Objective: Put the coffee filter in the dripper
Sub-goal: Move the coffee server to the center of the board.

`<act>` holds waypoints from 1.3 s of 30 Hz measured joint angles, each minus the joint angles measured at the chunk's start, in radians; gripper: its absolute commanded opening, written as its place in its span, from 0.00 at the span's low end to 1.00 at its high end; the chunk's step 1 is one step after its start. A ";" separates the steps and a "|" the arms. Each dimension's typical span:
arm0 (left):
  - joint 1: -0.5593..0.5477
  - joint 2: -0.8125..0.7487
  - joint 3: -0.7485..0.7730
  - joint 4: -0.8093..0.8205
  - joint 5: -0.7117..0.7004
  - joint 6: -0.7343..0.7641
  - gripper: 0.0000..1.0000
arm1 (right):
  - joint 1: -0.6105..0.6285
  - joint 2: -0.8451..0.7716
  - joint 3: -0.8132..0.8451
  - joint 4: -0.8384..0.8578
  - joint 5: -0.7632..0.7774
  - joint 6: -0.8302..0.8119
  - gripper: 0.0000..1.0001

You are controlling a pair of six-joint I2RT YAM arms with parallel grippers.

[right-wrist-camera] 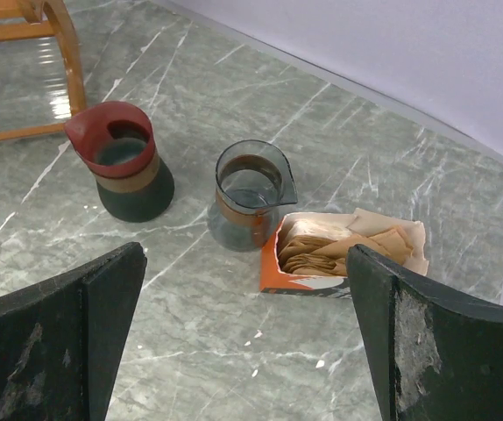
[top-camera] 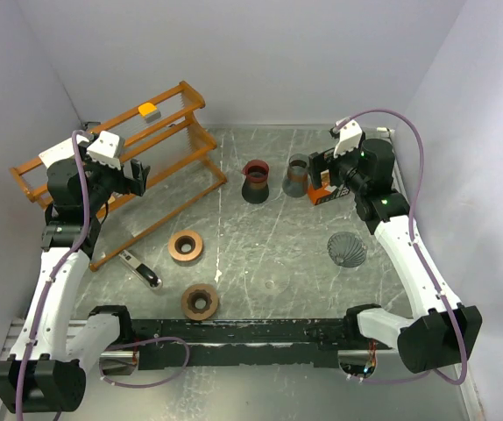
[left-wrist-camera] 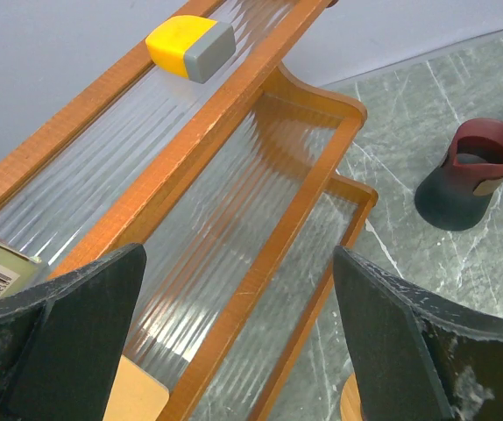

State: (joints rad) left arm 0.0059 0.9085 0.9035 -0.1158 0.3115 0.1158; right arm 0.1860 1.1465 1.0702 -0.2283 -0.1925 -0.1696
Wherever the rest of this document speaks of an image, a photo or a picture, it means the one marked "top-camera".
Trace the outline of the clear glass ribbed dripper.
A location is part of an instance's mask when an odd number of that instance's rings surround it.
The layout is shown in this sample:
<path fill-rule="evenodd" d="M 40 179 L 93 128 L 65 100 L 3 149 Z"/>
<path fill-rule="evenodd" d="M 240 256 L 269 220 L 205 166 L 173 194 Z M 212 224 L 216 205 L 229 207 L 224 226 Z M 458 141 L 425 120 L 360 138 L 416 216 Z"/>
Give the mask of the clear glass ribbed dripper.
<path fill-rule="evenodd" d="M 366 246 L 362 239 L 352 232 L 337 232 L 327 243 L 329 257 L 339 267 L 356 268 L 366 259 Z"/>

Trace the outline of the orange coffee filter box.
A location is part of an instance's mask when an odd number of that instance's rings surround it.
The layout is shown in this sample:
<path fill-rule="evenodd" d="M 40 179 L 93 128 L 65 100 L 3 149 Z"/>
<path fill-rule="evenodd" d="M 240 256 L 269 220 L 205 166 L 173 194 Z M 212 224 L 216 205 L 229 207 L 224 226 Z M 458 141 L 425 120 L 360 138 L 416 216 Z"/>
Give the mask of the orange coffee filter box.
<path fill-rule="evenodd" d="M 313 185 L 310 184 L 307 191 L 308 198 L 314 206 L 336 200 L 343 196 L 347 196 L 349 193 L 350 190 L 344 185 L 336 187 L 329 184 L 328 171 L 322 173 L 321 188 L 314 189 Z"/>

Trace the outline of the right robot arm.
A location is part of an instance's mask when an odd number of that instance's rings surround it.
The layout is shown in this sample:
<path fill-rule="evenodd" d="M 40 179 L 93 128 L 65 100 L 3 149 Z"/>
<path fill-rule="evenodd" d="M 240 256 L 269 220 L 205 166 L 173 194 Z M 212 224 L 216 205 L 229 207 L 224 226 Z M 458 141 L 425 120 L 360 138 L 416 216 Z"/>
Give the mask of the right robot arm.
<path fill-rule="evenodd" d="M 424 246 L 407 199 L 393 186 L 392 145 L 368 139 L 342 155 L 312 153 L 308 160 L 315 189 L 328 173 L 330 185 L 353 194 L 356 212 L 393 263 L 412 312 L 403 318 L 377 304 L 353 307 L 346 313 L 344 342 L 359 349 L 375 339 L 397 350 L 413 374 L 455 364 L 466 369 L 482 316 L 462 304 Z"/>

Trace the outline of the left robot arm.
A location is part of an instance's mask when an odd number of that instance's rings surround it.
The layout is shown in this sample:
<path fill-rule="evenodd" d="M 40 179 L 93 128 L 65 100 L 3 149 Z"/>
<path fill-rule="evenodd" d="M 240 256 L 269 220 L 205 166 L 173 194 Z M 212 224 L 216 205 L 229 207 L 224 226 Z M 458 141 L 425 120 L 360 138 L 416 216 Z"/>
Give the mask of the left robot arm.
<path fill-rule="evenodd" d="M 89 269 L 101 224 L 98 211 L 115 193 L 142 196 L 150 168 L 131 160 L 131 175 L 94 161 L 68 158 L 46 171 L 53 201 L 46 209 L 38 284 L 18 339 L 0 360 L 0 399 L 8 411 L 72 412 L 81 403 L 87 374 L 111 346 L 135 338 L 123 305 L 94 308 L 74 339 L 67 336 L 74 300 Z"/>

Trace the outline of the dark glass carafe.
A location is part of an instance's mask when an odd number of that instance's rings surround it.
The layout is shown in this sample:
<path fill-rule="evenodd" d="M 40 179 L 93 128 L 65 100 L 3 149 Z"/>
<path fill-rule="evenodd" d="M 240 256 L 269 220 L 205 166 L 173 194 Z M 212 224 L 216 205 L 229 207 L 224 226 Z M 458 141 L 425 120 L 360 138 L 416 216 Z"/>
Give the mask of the dark glass carafe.
<path fill-rule="evenodd" d="M 269 197 L 269 166 L 263 160 L 251 160 L 242 169 L 242 198 L 252 204 L 263 203 Z"/>

